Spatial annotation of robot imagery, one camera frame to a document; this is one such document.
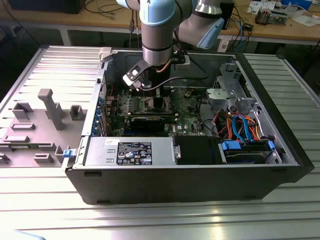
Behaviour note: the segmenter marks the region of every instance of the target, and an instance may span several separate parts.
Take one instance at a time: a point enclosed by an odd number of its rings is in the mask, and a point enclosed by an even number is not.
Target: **white cable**
[[[26,32],[26,30],[24,29],[24,30],[23,30],[23,33],[22,33],[21,36],[20,36],[20,40],[19,40],[19,43],[18,43],[18,52],[19,52],[19,55],[21,55],[21,52],[20,52],[20,43],[21,43],[21,41],[22,41],[22,37],[23,37],[23,35],[25,34],[25,32]]]

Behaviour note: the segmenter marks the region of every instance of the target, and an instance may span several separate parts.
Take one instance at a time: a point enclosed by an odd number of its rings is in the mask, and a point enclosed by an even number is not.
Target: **metal slotted surface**
[[[292,114],[296,108],[283,109]],[[0,168],[0,228],[47,240],[319,239],[320,157],[315,151],[309,157],[312,173],[251,201],[87,205],[59,167]]]
[[[49,46],[40,49],[26,67],[12,97],[0,113],[0,138],[15,117],[11,109],[17,102],[28,102],[33,109],[46,109],[38,99],[40,89],[52,89],[52,98],[63,110],[81,105],[87,110],[97,73],[101,69],[98,47]]]

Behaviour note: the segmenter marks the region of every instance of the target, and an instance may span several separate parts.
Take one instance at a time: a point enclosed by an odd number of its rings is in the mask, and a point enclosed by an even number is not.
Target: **sticker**
[[[119,142],[120,142],[119,139],[108,138],[104,141],[104,145],[118,145]]]
[[[151,142],[119,142],[118,139],[117,161],[118,165],[152,165]]]

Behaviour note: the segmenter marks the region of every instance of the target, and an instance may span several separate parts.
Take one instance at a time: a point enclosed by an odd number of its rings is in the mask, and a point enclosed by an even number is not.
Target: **metal bracket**
[[[113,54],[117,54],[117,53],[118,53],[118,51],[112,50],[111,47],[107,47],[107,46],[106,47],[102,47],[102,48],[100,48],[100,51],[99,51],[99,54],[98,54],[99,61],[101,63],[109,61],[112,58]]]

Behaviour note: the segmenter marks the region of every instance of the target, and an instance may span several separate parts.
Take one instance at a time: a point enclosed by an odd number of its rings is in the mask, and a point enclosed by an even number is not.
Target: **blue clip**
[[[225,141],[223,143],[221,143],[221,146],[222,146],[223,151],[228,149],[228,146]]]
[[[271,150],[275,149],[275,144],[273,141],[268,141],[269,147],[271,148]]]
[[[240,150],[241,145],[238,141],[224,141],[222,144],[222,149],[223,150]]]
[[[77,155],[76,148],[64,150],[62,154],[64,158],[74,158],[76,155]]]

